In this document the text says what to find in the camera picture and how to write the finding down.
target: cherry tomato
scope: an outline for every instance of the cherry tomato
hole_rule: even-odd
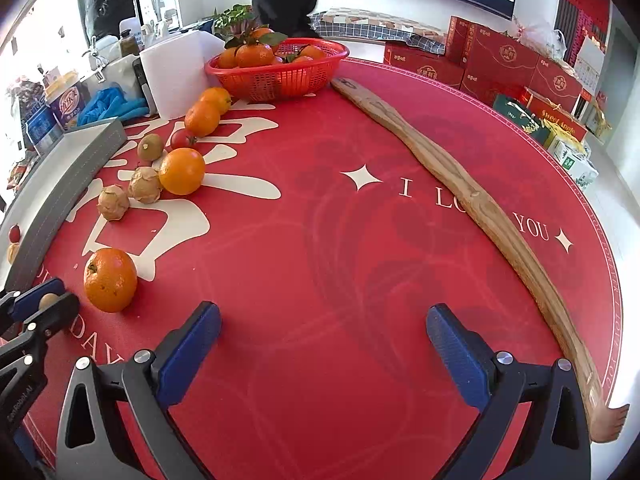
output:
[[[17,244],[20,241],[20,228],[17,225],[13,225],[9,229],[9,241],[12,244]]]
[[[198,138],[189,130],[178,130],[172,134],[169,144],[171,150],[177,150],[178,148],[191,148],[197,140]]]

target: white star shape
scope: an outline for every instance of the white star shape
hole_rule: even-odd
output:
[[[569,247],[572,246],[573,243],[569,241],[569,238],[564,235],[562,229],[560,229],[560,234],[556,236],[556,240],[558,240],[562,244],[562,247],[564,247],[566,253],[569,254]]]
[[[372,184],[373,182],[382,182],[382,180],[375,178],[372,174],[369,173],[366,164],[359,170],[347,172],[341,171],[341,173],[348,176],[351,180],[354,181],[356,188],[358,188],[358,191],[361,187],[364,187],[367,184]]]

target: green gift box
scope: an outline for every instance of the green gift box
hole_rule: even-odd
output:
[[[494,110],[516,124],[542,146],[551,134],[549,129],[543,126],[540,120],[516,99],[498,94],[495,97]]]

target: blue glove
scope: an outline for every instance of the blue glove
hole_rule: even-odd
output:
[[[84,107],[78,115],[78,126],[112,117],[121,120],[132,119],[148,113],[149,109],[144,98],[127,101],[119,87],[110,87],[100,90]]]

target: blue checkered cloth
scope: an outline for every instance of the blue checkered cloth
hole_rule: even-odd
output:
[[[409,46],[415,46],[431,54],[444,54],[444,44],[429,38],[418,36],[410,32],[380,27],[379,25],[364,25],[361,23],[328,23],[322,20],[324,12],[312,14],[311,27],[323,38],[366,38],[367,40],[404,41]]]

